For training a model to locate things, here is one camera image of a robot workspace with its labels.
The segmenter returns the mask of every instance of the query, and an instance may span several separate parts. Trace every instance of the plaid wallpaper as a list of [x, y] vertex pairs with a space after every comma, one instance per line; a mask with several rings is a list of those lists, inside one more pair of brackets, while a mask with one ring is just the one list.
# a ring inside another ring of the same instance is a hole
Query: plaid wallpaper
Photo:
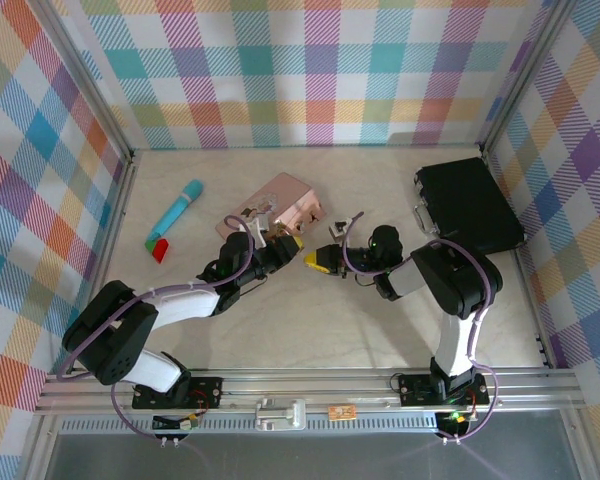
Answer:
[[551, 0], [54, 3], [155, 149], [474, 143]]
[[85, 301], [120, 154], [24, 0], [0, 0], [0, 479]]
[[495, 149], [559, 366], [600, 439], [600, 0], [580, 0]]

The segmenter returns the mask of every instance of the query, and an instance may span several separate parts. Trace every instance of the white table surface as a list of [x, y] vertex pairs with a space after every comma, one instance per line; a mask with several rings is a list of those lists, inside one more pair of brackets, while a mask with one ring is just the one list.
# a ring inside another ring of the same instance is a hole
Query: white table surface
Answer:
[[[438, 344], [442, 311], [428, 289], [396, 302], [304, 265], [304, 254], [333, 243], [327, 221], [365, 211], [351, 245], [365, 245], [373, 228], [394, 225], [405, 253], [427, 237], [413, 216], [413, 176], [423, 165], [477, 155], [471, 148], [289, 148], [143, 152], [108, 278], [145, 291], [193, 279], [218, 256], [215, 225], [280, 172], [315, 188], [328, 217], [303, 236], [305, 251], [266, 285], [229, 311], [154, 331], [147, 347], [191, 368], [428, 367]], [[205, 190], [167, 232], [162, 264], [145, 239], [184, 185]], [[532, 313], [510, 253], [492, 255], [504, 278], [489, 311], [477, 359], [494, 366], [541, 366]]]

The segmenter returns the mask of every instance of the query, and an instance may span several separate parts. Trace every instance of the metal clamp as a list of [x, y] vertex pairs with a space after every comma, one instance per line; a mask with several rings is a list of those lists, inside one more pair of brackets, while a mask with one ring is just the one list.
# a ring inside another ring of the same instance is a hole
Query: metal clamp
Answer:
[[424, 233], [426, 235], [437, 235], [438, 233], [440, 233], [440, 230], [438, 230], [438, 226], [435, 223], [433, 223], [433, 221], [432, 221], [433, 225], [431, 227], [431, 230], [429, 230], [429, 231], [426, 230], [426, 228], [424, 226], [424, 220], [422, 218], [422, 215], [420, 215], [420, 212], [418, 211], [418, 208], [420, 208], [420, 207], [426, 207], [425, 203], [420, 202], [415, 207], [413, 207], [413, 213], [418, 222], [418, 227], [420, 228], [422, 233]]
[[302, 399], [275, 400], [263, 398], [256, 404], [256, 430], [261, 432], [304, 430], [307, 408]]

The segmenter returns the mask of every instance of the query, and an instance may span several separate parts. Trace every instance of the rose gold box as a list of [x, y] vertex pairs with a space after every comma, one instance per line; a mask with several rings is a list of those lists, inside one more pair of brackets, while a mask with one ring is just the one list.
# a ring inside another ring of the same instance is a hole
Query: rose gold box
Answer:
[[[276, 176], [231, 214], [246, 222], [265, 214], [269, 234], [284, 229], [291, 235], [308, 232], [326, 215], [313, 188], [288, 173]], [[216, 230], [225, 239], [234, 231], [224, 221], [216, 225]]]

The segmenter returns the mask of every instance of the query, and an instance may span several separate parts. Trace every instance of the black briefcase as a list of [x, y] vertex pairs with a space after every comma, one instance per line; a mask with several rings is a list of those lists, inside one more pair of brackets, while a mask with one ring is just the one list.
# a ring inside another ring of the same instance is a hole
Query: black briefcase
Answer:
[[438, 236], [486, 255], [524, 243], [522, 225], [481, 158], [423, 167], [414, 181], [422, 199], [416, 216], [426, 208]]

